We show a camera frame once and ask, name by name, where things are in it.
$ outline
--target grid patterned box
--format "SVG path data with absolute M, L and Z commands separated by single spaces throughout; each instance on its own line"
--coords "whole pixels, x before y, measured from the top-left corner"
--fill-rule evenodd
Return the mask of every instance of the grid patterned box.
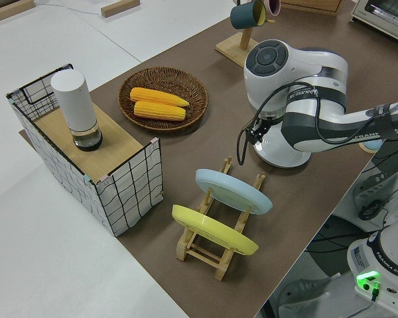
M 53 176 L 114 236 L 134 226 L 151 207 L 163 200 L 161 142 L 154 138 L 98 182 L 87 176 L 42 131 L 35 120 L 59 105 L 50 86 L 62 66 L 7 94 L 32 145 Z

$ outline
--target blue mug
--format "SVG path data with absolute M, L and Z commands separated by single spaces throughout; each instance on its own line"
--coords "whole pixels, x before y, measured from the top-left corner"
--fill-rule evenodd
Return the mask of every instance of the blue mug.
M 252 0 L 251 2 L 237 5 L 230 12 L 232 26 L 237 29 L 260 27 L 265 22 L 265 5 L 262 0 Z

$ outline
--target mug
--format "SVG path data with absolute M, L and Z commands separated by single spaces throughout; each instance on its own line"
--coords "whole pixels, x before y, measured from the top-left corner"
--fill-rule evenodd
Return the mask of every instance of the mug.
M 267 10 L 267 16 L 276 16 L 280 13 L 280 0 L 263 0 Z
M 237 0 L 237 5 L 230 12 L 230 21 L 237 29 L 260 27 L 265 22 L 265 15 L 265 5 L 262 0 L 252 0 L 242 5 L 240 0 Z

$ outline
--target white table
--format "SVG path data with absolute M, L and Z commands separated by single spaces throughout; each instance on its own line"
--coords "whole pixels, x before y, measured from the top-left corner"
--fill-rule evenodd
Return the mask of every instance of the white table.
M 105 19 L 72 2 L 36 1 L 0 21 L 0 317 L 185 317 L 52 177 L 5 94 L 67 63 L 92 90 L 228 17 L 233 3 L 144 0 Z

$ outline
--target blue plate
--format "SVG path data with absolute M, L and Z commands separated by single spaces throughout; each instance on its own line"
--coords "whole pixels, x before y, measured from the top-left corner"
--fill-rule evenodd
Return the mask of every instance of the blue plate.
M 211 190 L 214 199 L 243 212 L 252 207 L 251 214 L 265 214 L 273 207 L 270 199 L 258 189 L 222 172 L 199 169 L 196 183 L 205 193 Z

